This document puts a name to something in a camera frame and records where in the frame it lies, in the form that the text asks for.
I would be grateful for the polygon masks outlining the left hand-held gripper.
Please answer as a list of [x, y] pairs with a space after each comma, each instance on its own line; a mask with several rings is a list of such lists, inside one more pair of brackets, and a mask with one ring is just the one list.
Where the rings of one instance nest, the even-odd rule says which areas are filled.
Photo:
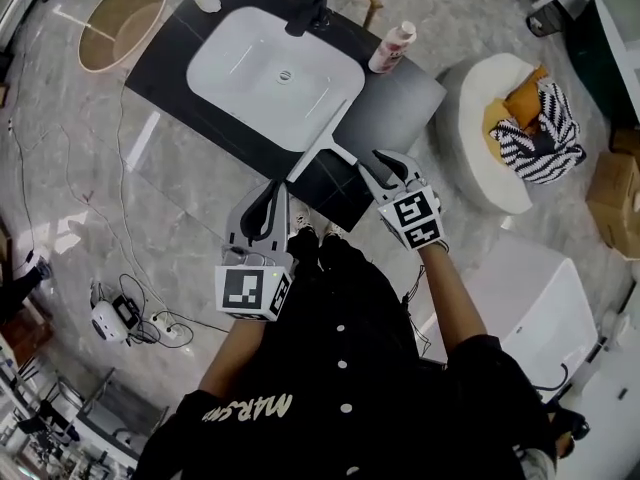
[[[227, 219], [233, 245], [259, 251], [285, 251], [289, 233], [289, 194], [283, 182], [251, 190]], [[289, 294], [293, 258], [287, 252], [263, 253], [240, 246], [223, 248], [215, 267], [216, 310], [234, 319], [275, 322]]]

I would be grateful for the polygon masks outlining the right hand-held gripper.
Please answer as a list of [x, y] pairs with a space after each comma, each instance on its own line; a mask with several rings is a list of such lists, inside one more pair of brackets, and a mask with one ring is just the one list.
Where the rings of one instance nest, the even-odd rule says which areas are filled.
[[416, 160], [392, 150], [375, 149], [373, 154], [406, 188], [395, 195], [395, 185], [381, 180], [366, 164], [357, 163], [357, 170], [375, 201], [385, 203], [378, 212], [387, 229], [408, 250], [439, 245], [447, 251], [440, 199], [426, 182]]

